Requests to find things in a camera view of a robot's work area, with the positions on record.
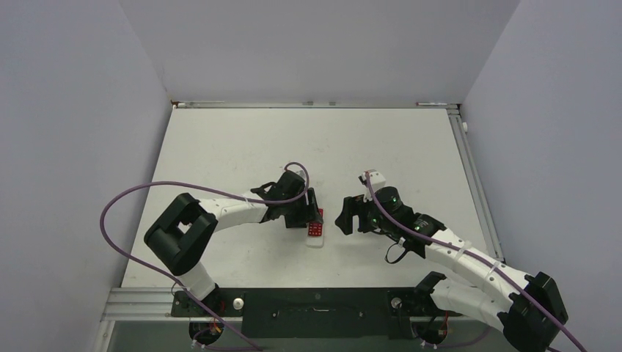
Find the white remote control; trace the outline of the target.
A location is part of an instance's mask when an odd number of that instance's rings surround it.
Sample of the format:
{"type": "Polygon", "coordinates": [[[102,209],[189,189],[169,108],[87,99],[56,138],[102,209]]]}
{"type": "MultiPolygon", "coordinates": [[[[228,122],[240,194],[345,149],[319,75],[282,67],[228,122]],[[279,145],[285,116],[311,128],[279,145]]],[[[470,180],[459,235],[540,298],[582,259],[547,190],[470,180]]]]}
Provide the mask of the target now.
{"type": "Polygon", "coordinates": [[[313,249],[320,249],[324,245],[323,236],[323,210],[318,209],[313,214],[313,218],[307,222],[306,246],[313,249]]]}

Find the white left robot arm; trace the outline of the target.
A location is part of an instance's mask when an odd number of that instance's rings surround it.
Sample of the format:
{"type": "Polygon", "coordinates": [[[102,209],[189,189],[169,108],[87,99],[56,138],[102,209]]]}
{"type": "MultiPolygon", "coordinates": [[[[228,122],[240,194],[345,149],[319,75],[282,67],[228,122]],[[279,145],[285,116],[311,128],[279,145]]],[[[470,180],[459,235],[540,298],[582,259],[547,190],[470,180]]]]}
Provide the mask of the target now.
{"type": "Polygon", "coordinates": [[[287,228],[322,224],[315,191],[303,177],[286,171],[276,182],[250,189],[240,199],[199,200],[176,196],[144,235],[144,242],[191,293],[190,306],[200,315],[216,311],[218,285],[200,262],[212,235],[242,224],[284,217],[287,228]]]}

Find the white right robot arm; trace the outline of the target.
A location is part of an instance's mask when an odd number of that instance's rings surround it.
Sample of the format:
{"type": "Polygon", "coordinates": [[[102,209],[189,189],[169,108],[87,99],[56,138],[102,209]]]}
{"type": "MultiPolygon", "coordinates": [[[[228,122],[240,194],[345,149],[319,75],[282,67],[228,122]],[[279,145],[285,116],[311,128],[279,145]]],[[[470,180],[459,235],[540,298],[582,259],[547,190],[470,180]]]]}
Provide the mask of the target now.
{"type": "Polygon", "coordinates": [[[467,282],[437,279],[417,290],[414,303],[425,314],[441,309],[477,319],[501,331],[518,351],[547,351],[568,321],[550,275],[531,275],[489,257],[439,220],[404,205],[395,187],[345,197],[335,224],[350,235],[354,217],[358,232],[380,232],[405,252],[442,265],[467,282]]]}

